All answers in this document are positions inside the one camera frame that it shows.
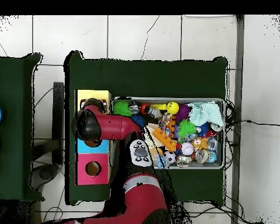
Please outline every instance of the blue block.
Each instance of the blue block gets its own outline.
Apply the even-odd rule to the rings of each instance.
[[[109,153],[108,140],[102,140],[100,146],[91,148],[88,147],[84,141],[78,139],[78,153],[79,154],[107,154]]]

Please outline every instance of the gray tray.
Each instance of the gray tray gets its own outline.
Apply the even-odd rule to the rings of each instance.
[[[222,115],[222,120],[224,123],[223,130],[220,132],[219,135],[216,136],[218,143],[218,157],[217,161],[214,163],[204,163],[200,164],[196,161],[190,163],[190,166],[187,168],[180,168],[176,165],[172,165],[169,169],[220,169],[225,164],[225,101],[219,98],[161,98],[161,97],[127,97],[128,100],[137,100],[140,103],[148,103],[148,104],[164,104],[168,102],[177,102],[177,103],[195,103],[195,102],[215,102],[219,108]],[[111,101],[111,110],[113,111],[113,104],[118,100],[124,100],[120,97],[115,97]]]

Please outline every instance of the yellow ball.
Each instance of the yellow ball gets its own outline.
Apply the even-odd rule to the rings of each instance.
[[[176,114],[179,111],[180,107],[176,102],[169,102],[166,106],[168,113]]]

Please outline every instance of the dark green table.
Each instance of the dark green table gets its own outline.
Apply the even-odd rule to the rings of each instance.
[[[29,186],[32,163],[32,79],[40,54],[0,57],[0,200],[42,200]]]
[[[75,185],[75,137],[69,130],[75,114],[75,89],[108,90],[112,97],[225,98],[227,60],[120,61],[82,59],[71,52],[65,60],[65,143],[69,177],[66,201],[102,201],[109,198],[109,185]],[[223,169],[169,170],[178,201],[214,200],[223,205]]]

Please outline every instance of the green spiky ball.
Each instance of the green spiky ball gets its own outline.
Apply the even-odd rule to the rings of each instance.
[[[183,120],[178,124],[178,132],[177,135],[181,138],[185,138],[190,134],[196,133],[196,126],[189,122],[188,120]]]
[[[130,117],[133,115],[130,108],[128,107],[127,101],[116,102],[114,104],[113,111],[114,111],[114,114],[116,114],[116,115],[122,115],[122,116],[127,116],[127,117]]]

